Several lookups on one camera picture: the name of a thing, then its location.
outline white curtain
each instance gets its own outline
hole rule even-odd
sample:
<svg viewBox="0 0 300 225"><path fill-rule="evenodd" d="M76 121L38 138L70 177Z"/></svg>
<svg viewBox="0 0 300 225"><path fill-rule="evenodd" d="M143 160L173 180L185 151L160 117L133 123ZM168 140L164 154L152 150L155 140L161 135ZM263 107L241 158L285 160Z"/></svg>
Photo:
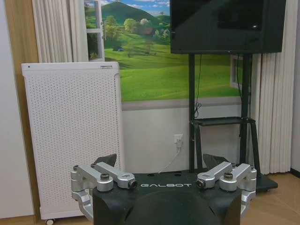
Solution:
<svg viewBox="0 0 300 225"><path fill-rule="evenodd" d="M283 51L253 57L251 116L258 125L263 174L291 169L297 16L298 0L286 1Z"/></svg>
<svg viewBox="0 0 300 225"><path fill-rule="evenodd" d="M88 61L83 0L32 0L39 62Z"/></svg>

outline green hill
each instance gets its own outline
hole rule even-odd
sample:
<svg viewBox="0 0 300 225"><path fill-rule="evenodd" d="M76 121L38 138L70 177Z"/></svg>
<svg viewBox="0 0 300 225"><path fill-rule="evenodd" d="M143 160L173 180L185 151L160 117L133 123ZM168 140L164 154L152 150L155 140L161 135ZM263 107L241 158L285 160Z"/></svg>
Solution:
<svg viewBox="0 0 300 225"><path fill-rule="evenodd" d="M156 17L159 21L164 23L170 23L170 16L169 15L159 15Z"/></svg>
<svg viewBox="0 0 300 225"><path fill-rule="evenodd" d="M112 2L102 6L102 18L106 19L110 15L113 15L120 25L123 25L124 21L128 18L136 21L140 21L141 19L151 20L153 26L158 26L159 24L159 20L156 17L141 9L128 6L122 2Z"/></svg>

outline window mural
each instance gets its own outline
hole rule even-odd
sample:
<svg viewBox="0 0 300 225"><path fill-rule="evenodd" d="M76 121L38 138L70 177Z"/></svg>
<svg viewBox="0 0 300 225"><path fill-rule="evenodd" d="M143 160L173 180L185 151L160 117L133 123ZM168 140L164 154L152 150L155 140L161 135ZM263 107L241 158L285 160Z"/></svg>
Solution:
<svg viewBox="0 0 300 225"><path fill-rule="evenodd" d="M188 56L170 53L169 0L103 0L105 61L120 64L123 101L188 98ZM87 28L96 27L95 2L85 1ZM90 60L97 35L88 35ZM196 56L198 87L200 57ZM204 55L200 98L238 96L230 85L230 55Z"/></svg>

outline logo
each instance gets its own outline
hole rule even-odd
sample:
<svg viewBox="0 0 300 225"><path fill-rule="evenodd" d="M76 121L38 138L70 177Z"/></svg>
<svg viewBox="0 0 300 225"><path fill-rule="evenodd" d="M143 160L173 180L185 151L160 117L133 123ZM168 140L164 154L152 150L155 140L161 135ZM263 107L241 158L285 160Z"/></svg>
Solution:
<svg viewBox="0 0 300 225"><path fill-rule="evenodd" d="M183 187L191 187L192 184L141 184L142 188L183 188Z"/></svg>

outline television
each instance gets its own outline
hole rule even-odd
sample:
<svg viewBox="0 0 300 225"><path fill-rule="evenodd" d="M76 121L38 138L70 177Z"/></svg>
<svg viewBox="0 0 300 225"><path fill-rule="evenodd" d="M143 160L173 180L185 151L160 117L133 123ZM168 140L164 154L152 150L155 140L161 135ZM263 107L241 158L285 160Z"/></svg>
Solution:
<svg viewBox="0 0 300 225"><path fill-rule="evenodd" d="M286 0L170 0L171 53L278 53Z"/></svg>

